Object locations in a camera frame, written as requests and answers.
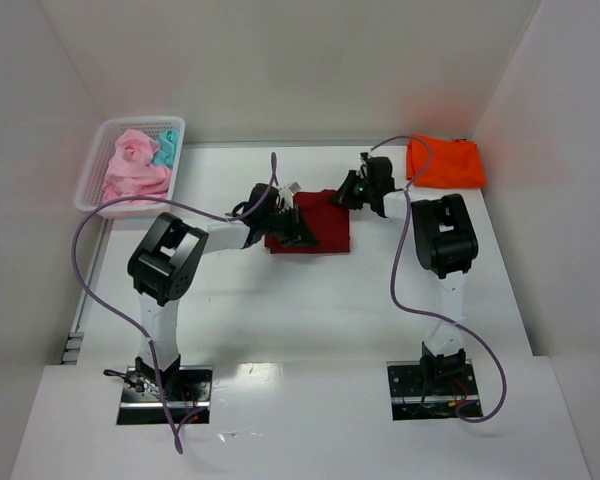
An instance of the white wall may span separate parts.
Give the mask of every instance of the white wall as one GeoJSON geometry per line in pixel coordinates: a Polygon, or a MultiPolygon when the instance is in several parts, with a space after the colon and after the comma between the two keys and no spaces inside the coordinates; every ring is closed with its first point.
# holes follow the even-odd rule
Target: white wall
{"type": "Polygon", "coordinates": [[[99,122],[38,4],[1,0],[0,479],[15,461],[42,367],[59,361],[75,312],[72,196],[99,122]]]}
{"type": "Polygon", "coordinates": [[[466,136],[537,0],[40,0],[106,117],[187,140],[466,136]]]}
{"type": "Polygon", "coordinates": [[[600,0],[544,0],[475,138],[533,346],[600,480],[600,0]]]}

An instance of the basket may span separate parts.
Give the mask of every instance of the basket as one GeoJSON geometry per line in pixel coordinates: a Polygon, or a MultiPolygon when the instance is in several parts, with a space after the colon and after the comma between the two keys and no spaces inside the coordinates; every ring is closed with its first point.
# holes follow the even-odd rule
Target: basket
{"type": "MultiPolygon", "coordinates": [[[[78,210],[89,212],[102,203],[104,192],[104,174],[107,171],[109,160],[115,152],[115,142],[126,130],[133,128],[139,130],[154,140],[160,132],[177,130],[178,147],[173,159],[171,182],[167,190],[167,199],[173,197],[176,183],[176,174],[182,152],[182,139],[184,137],[184,120],[180,117],[126,117],[107,120],[98,129],[89,151],[89,157],[80,176],[78,190],[74,199],[78,210]]],[[[156,203],[155,205],[112,205],[98,214],[104,218],[119,218],[128,216],[149,215],[169,210],[169,205],[156,203]]]]}

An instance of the black joint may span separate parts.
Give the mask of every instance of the black joint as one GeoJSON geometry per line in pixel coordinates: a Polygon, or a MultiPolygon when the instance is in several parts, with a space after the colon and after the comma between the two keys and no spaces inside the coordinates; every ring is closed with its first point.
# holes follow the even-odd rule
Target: black joint
{"type": "Polygon", "coordinates": [[[360,210],[369,204],[371,210],[385,217],[384,196],[395,191],[393,165],[387,157],[372,157],[361,153],[362,167],[359,172],[349,170],[331,203],[348,210],[360,210]]]}
{"type": "MultiPolygon", "coordinates": [[[[177,360],[174,361],[171,365],[169,365],[169,367],[166,370],[160,370],[160,378],[162,378],[162,387],[167,393],[169,393],[168,385],[172,383],[170,380],[176,377],[180,370],[180,358],[181,356],[178,355],[177,360]]],[[[158,385],[156,371],[154,370],[153,366],[144,363],[141,357],[136,357],[135,367],[138,376],[146,378],[149,382],[153,383],[154,385],[158,385]]]]}
{"type": "Polygon", "coordinates": [[[420,369],[428,385],[449,382],[449,380],[461,379],[467,363],[467,354],[464,348],[458,350],[454,355],[433,355],[422,343],[422,357],[420,358],[420,369]]]}
{"type": "Polygon", "coordinates": [[[133,287],[160,306],[181,298],[191,286],[208,237],[175,215],[160,214],[127,265],[133,287]]]}
{"type": "Polygon", "coordinates": [[[273,235],[280,245],[284,247],[315,247],[319,244],[302,218],[300,209],[282,209],[278,205],[279,191],[277,188],[268,187],[267,184],[258,183],[249,196],[249,201],[242,206],[242,211],[252,209],[265,194],[267,188],[269,193],[260,206],[242,221],[249,227],[249,235],[244,248],[248,248],[260,241],[264,235],[273,235]]]}
{"type": "Polygon", "coordinates": [[[478,239],[462,196],[454,193],[413,202],[412,209],[416,254],[422,268],[441,279],[453,272],[467,273],[478,256],[478,239]]]}

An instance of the red cloth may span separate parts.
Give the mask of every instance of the red cloth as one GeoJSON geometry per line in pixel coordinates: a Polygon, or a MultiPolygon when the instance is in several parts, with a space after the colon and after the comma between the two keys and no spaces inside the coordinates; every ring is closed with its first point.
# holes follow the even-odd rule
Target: red cloth
{"type": "Polygon", "coordinates": [[[349,253],[349,210],[329,203],[335,190],[321,192],[298,192],[293,203],[298,205],[300,213],[311,233],[320,245],[313,248],[283,247],[278,240],[267,235],[264,246],[271,253],[349,253]]]}
{"type": "MultiPolygon", "coordinates": [[[[466,140],[446,142],[437,138],[414,135],[431,147],[433,161],[415,182],[416,187],[482,188],[486,179],[478,146],[466,140]]],[[[420,142],[409,141],[407,147],[407,180],[427,163],[429,153],[420,142]]]]}

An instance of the dark red towel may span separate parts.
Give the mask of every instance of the dark red towel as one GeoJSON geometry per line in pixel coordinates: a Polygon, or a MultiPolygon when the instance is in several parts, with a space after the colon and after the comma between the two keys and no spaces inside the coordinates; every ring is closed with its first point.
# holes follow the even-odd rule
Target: dark red towel
{"type": "Polygon", "coordinates": [[[349,253],[349,210],[329,203],[335,190],[298,192],[294,204],[300,208],[302,218],[320,245],[312,248],[283,247],[278,240],[267,235],[264,246],[271,253],[349,253]]]}

